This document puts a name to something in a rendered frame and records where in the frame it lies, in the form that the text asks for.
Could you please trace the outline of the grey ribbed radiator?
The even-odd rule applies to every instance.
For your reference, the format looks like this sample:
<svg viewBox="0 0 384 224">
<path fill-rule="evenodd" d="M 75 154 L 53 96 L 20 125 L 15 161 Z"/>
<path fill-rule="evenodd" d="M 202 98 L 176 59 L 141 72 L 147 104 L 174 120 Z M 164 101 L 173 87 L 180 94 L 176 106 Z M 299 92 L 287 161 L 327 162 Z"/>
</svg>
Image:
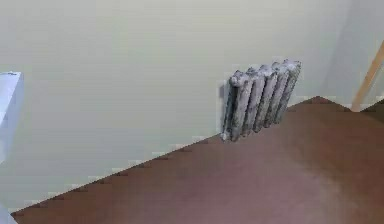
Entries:
<svg viewBox="0 0 384 224">
<path fill-rule="evenodd" d="M 246 72 L 237 70 L 228 80 L 223 141 L 237 141 L 251 132 L 279 124 L 302 69 L 300 61 L 284 60 Z"/>
</svg>

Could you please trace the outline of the tan wooden door frame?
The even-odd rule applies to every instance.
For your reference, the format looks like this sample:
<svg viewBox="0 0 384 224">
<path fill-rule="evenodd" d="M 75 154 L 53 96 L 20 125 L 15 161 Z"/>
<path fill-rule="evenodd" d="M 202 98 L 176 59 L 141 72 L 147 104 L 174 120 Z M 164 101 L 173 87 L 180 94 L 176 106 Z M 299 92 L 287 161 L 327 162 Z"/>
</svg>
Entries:
<svg viewBox="0 0 384 224">
<path fill-rule="evenodd" d="M 376 77 L 376 73 L 379 70 L 382 62 L 384 61 L 384 40 L 382 41 L 364 79 L 362 84 L 360 85 L 357 94 L 355 95 L 352 106 L 351 106 L 351 111 L 352 112 L 360 112 L 361 111 L 361 104 L 369 92 L 372 83 Z"/>
</svg>

